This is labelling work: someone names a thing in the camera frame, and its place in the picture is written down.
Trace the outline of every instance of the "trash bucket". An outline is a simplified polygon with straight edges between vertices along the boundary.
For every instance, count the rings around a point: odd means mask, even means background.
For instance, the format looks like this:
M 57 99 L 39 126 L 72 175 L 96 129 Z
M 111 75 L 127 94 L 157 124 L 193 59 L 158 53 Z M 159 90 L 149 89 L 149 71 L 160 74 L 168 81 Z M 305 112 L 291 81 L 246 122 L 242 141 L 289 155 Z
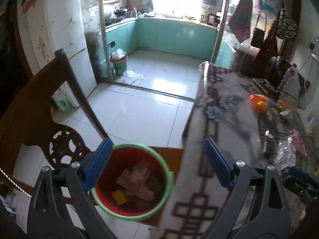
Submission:
M 138 209 L 133 202 L 118 206 L 111 194 L 123 187 L 116 180 L 125 169 L 135 166 L 141 160 L 152 165 L 152 174 L 162 184 L 162 193 L 143 210 Z M 140 221 L 151 217 L 164 206 L 172 188 L 173 172 L 170 172 L 165 160 L 157 152 L 140 144 L 124 143 L 113 146 L 112 155 L 91 192 L 96 203 L 106 213 L 125 221 Z
M 129 57 L 126 56 L 119 61 L 112 61 L 116 75 L 123 75 L 123 73 L 127 70 L 126 61 L 128 58 Z

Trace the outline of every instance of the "patterned tablecloth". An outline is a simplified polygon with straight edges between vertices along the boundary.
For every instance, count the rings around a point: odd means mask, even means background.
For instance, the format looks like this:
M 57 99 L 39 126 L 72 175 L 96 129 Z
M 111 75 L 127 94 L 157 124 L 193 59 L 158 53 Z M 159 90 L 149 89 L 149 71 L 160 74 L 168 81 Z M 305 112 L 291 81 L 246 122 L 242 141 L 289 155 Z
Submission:
M 229 151 L 235 160 L 241 159 L 254 167 L 273 162 L 279 139 L 289 135 L 292 128 L 303 136 L 308 155 L 314 151 L 312 140 L 297 119 L 289 124 L 276 109 L 266 115 L 256 113 L 248 100 L 251 94 L 262 93 L 247 76 L 206 65 L 192 109 L 180 173 L 159 227 L 151 230 L 152 239 L 199 238 L 226 199 L 227 189 L 221 187 L 202 153 L 204 138 L 212 137 L 218 147 Z M 265 158 L 263 145 L 267 130 L 274 139 L 270 146 L 273 152 Z M 297 156 L 296 166 L 309 171 L 310 165 L 309 157 Z M 302 206 L 296 210 L 300 206 L 298 199 L 289 193 L 287 196 L 291 211 L 301 211 Z M 252 197 L 251 189 L 238 220 L 246 217 Z

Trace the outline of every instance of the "bottle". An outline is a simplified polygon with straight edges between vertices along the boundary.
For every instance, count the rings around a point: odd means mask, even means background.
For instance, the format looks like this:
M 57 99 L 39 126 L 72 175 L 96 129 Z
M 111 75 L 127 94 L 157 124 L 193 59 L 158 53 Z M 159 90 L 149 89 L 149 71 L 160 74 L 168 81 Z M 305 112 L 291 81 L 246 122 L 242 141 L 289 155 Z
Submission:
M 56 90 L 52 97 L 61 111 L 69 112 L 72 109 L 72 104 L 69 98 L 62 90 Z

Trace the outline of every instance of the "chair backrest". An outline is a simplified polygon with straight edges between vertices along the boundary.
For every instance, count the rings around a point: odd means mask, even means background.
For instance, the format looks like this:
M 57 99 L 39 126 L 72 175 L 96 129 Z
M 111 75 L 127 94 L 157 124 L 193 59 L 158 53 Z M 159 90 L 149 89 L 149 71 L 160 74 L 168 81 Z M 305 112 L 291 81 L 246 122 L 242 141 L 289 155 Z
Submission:
M 65 81 L 100 136 L 108 138 L 88 104 L 63 49 L 56 51 L 55 56 L 28 81 L 0 120 L 0 168 L 10 176 L 22 143 L 38 145 L 55 169 L 68 166 L 61 162 L 64 156 L 70 156 L 71 162 L 81 161 L 90 151 L 74 129 L 52 120 L 47 101 Z M 74 152 L 69 148 L 70 139 L 76 146 Z

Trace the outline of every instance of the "silver bolt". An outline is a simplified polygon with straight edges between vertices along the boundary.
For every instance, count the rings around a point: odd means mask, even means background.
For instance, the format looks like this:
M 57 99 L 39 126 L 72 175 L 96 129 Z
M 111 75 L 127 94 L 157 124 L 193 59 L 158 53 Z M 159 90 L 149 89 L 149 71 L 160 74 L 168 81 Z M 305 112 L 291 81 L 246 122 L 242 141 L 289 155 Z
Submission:
M 71 167 L 72 168 L 78 168 L 80 166 L 80 163 L 79 162 L 73 162 L 71 163 Z
M 274 171 L 275 170 L 275 166 L 273 166 L 272 164 L 267 166 L 267 169 L 270 171 Z
M 42 172 L 47 172 L 47 171 L 49 171 L 49 166 L 46 165 L 46 166 L 42 167 L 42 168 L 41 168 L 41 171 L 42 171 Z
M 237 161 L 236 161 L 236 164 L 237 164 L 238 166 L 240 166 L 240 167 L 243 167 L 243 166 L 245 165 L 245 162 L 242 161 L 242 160 L 237 160 Z

